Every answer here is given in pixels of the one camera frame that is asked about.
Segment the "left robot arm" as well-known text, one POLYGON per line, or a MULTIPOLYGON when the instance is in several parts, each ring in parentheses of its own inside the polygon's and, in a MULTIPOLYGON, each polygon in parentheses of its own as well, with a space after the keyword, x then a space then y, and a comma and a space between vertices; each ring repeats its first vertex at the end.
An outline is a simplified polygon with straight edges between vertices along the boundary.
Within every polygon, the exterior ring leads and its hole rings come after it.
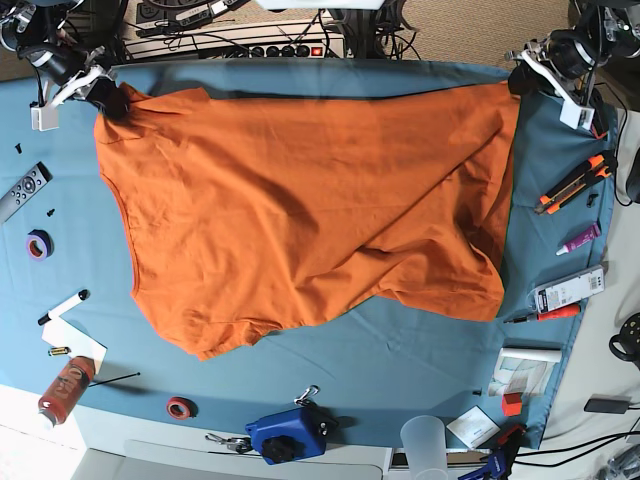
POLYGON ((613 58, 639 56, 637 1, 572 1, 572 26, 532 39, 505 58, 516 63, 508 78, 513 95, 544 93, 561 100, 560 121, 601 138, 609 131, 596 70, 613 58))

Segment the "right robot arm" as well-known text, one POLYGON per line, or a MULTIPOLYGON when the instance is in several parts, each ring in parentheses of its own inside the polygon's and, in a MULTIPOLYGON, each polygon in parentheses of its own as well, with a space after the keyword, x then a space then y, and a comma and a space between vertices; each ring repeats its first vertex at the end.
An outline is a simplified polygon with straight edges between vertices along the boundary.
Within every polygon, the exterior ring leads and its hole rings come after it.
POLYGON ((109 25, 87 39, 65 30, 72 24, 70 14, 82 5, 81 1, 1 3, 1 45, 28 62, 36 75, 37 100, 30 105, 36 131, 56 129, 58 107, 68 100, 88 103, 111 120, 128 113, 128 97, 116 85, 113 72, 128 3, 117 1, 110 13, 104 8, 92 10, 93 15, 104 14, 109 25))

